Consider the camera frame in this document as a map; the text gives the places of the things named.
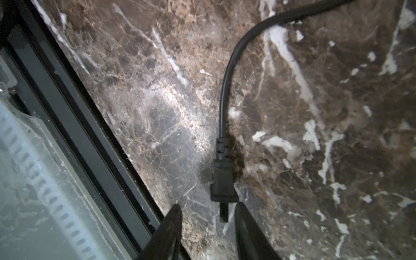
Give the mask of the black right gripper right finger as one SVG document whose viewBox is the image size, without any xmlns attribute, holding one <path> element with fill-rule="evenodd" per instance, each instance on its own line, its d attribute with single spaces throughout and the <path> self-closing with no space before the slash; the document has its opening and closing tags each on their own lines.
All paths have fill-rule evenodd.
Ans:
<svg viewBox="0 0 416 260">
<path fill-rule="evenodd" d="M 281 260 L 243 202 L 236 204 L 235 231 L 239 260 Z"/>
</svg>

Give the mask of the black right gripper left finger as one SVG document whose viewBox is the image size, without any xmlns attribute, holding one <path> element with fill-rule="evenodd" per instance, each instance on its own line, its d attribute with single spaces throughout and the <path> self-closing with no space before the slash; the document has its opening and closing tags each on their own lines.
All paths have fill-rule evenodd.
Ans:
<svg viewBox="0 0 416 260">
<path fill-rule="evenodd" d="M 160 223 L 138 260 L 178 260 L 182 239 L 183 214 L 174 204 Z"/>
</svg>

